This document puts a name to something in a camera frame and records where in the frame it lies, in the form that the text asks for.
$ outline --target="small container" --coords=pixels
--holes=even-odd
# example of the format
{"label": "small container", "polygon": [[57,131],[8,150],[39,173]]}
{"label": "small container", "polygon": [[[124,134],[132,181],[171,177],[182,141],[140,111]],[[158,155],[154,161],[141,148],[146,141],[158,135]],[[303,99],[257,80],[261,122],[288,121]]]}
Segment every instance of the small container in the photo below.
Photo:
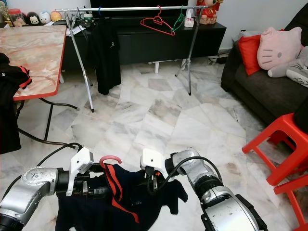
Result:
{"label": "small container", "polygon": [[8,12],[14,26],[26,25],[26,21],[20,9],[9,9]]}

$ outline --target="clothing rack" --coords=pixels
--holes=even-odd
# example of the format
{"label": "clothing rack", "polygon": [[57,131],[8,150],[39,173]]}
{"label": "clothing rack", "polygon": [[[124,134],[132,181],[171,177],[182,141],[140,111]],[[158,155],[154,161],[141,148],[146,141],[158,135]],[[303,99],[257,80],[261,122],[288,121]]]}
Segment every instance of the clothing rack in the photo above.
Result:
{"label": "clothing rack", "polygon": [[81,8],[81,9],[56,9],[56,12],[62,12],[64,13],[65,19],[66,19],[66,23],[68,26],[68,29],[71,33],[71,38],[72,38],[72,42],[73,45],[75,47],[75,51],[82,69],[82,74],[83,77],[85,79],[85,83],[86,83],[86,88],[87,88],[87,93],[88,93],[88,97],[89,97],[89,102],[90,102],[90,106],[91,106],[91,111],[94,112],[94,107],[93,107],[93,103],[92,103],[92,97],[91,97],[91,91],[89,88],[89,84],[92,85],[92,83],[90,82],[85,67],[83,65],[83,62],[81,60],[80,57],[80,53],[75,41],[75,37],[74,37],[74,33],[73,33],[73,27],[76,21],[76,18],[72,21],[72,23],[70,23],[69,17],[68,17],[68,13],[69,12],[89,12],[89,11],[100,11],[100,12],[104,12],[104,11],[152,11],[152,10],[180,10],[180,9],[193,9],[194,11],[196,11],[196,9],[200,9],[200,14],[197,17],[196,16],[196,27],[193,33],[193,37],[192,37],[192,43],[191,43],[191,47],[190,47],[190,51],[188,54],[188,58],[186,59],[185,63],[183,64],[182,67],[180,67],[179,71],[176,73],[176,76],[179,74],[181,68],[183,68],[184,66],[187,65],[188,67],[188,94],[191,95],[192,94],[192,90],[191,90],[191,73],[190,73],[190,65],[191,65],[191,56],[192,56],[192,51],[193,51],[193,47],[194,47],[194,43],[197,37],[197,33],[198,33],[198,29],[199,29],[199,24],[200,24],[200,19],[202,16],[202,12],[204,8],[208,8],[208,6],[162,6],[162,7],[116,7],[116,8],[104,8],[104,7],[100,7],[100,8]]}

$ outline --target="black jacket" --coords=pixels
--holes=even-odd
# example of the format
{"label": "black jacket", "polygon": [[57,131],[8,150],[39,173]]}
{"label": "black jacket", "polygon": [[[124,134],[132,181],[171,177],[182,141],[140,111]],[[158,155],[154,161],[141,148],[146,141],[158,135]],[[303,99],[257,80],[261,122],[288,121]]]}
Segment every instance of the black jacket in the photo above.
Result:
{"label": "black jacket", "polygon": [[98,92],[108,94],[109,89],[121,84],[119,42],[109,19],[101,18],[88,41],[88,60],[96,69]]}
{"label": "black jacket", "polygon": [[58,193],[59,212],[56,231],[68,231],[75,227],[77,231],[147,231],[158,218],[162,206],[167,205],[171,214],[178,213],[178,199],[184,202],[188,196],[177,180],[168,182],[155,196],[148,194],[144,182],[144,171],[129,172],[119,165],[107,165],[113,168],[115,178],[103,176],[92,178],[88,187],[94,189],[111,184],[115,192],[102,199],[85,196],[69,196]]}
{"label": "black jacket", "polygon": [[19,88],[32,82],[29,71],[22,66],[10,66],[9,58],[0,53],[0,154],[21,148],[13,96]]}

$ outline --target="white wall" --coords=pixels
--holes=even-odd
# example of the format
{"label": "white wall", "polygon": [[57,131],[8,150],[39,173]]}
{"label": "white wall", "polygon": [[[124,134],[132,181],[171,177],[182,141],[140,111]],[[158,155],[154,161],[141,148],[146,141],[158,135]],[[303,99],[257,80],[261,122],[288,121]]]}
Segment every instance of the white wall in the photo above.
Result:
{"label": "white wall", "polygon": [[[24,13],[29,11],[51,12],[56,8],[90,7],[90,0],[7,0],[9,8],[20,8]],[[197,0],[189,0],[195,5]],[[266,30],[273,26],[282,29],[287,26],[296,13],[307,3],[307,0],[224,0],[218,11],[218,22],[227,30],[221,49],[232,47],[232,37],[241,29]]]}

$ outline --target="marble floor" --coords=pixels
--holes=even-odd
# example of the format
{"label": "marble floor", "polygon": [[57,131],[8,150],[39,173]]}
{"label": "marble floor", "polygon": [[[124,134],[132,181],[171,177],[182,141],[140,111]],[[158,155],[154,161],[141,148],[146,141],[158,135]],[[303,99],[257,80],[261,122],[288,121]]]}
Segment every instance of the marble floor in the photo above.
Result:
{"label": "marble floor", "polygon": [[[97,92],[94,72],[89,70],[94,83],[91,92],[95,113],[89,109],[81,71],[63,73],[65,83],[48,100],[74,104],[80,111],[54,107],[49,140],[79,142],[93,152],[95,161],[103,155],[117,155],[123,161],[122,166],[131,171],[139,170],[145,147],[166,156],[193,147],[218,167],[226,186],[255,206],[270,231],[296,228],[298,223],[286,195],[275,195],[266,182],[269,168],[255,153],[242,153],[242,147],[264,124],[238,98],[220,87],[223,65],[211,63],[207,58],[193,60],[192,96],[186,90],[187,72],[174,76],[179,65],[163,62],[157,75],[152,65],[122,66],[122,84],[109,95]],[[49,106],[40,100],[27,101],[18,119],[19,127],[43,137],[48,111]],[[23,135],[20,139],[21,150],[0,155],[1,197],[16,176],[57,148]],[[267,142],[261,148],[276,164],[289,154],[285,147],[274,147]],[[68,169],[74,154],[71,149],[62,150],[43,165]],[[184,176],[179,180],[189,195],[188,201],[179,200],[177,216],[163,207],[151,231],[204,230],[198,198]],[[307,190],[298,191],[296,196],[308,217]],[[45,197],[24,230],[54,230],[57,212],[57,197]]]}

